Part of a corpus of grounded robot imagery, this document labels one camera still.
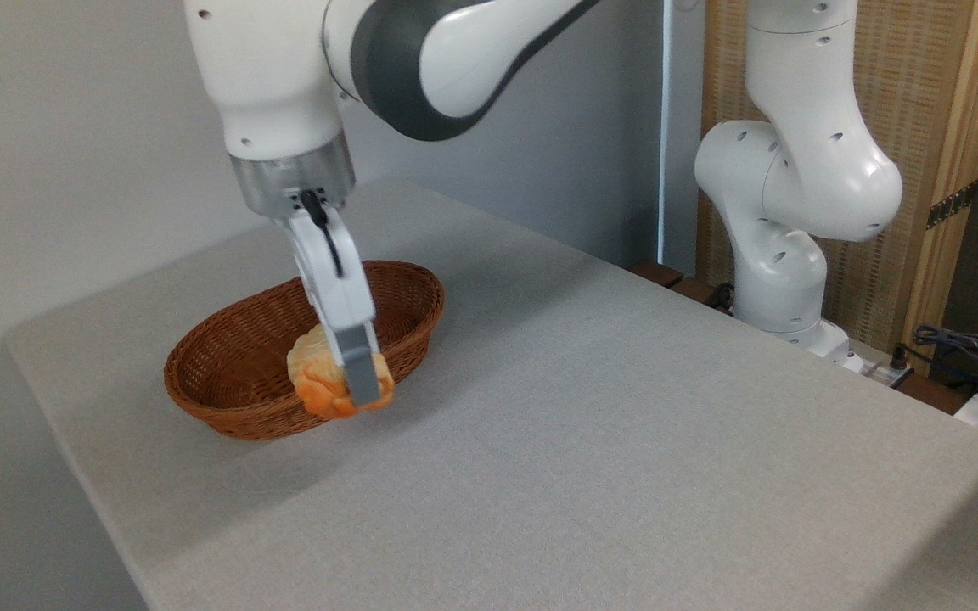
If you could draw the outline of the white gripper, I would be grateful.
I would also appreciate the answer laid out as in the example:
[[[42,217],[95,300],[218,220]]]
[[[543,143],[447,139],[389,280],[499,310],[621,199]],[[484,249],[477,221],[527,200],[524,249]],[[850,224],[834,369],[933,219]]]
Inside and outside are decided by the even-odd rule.
[[[288,220],[296,264],[319,321],[334,330],[339,361],[354,406],[381,398],[374,356],[375,302],[356,243],[340,213],[318,202],[304,202]]]

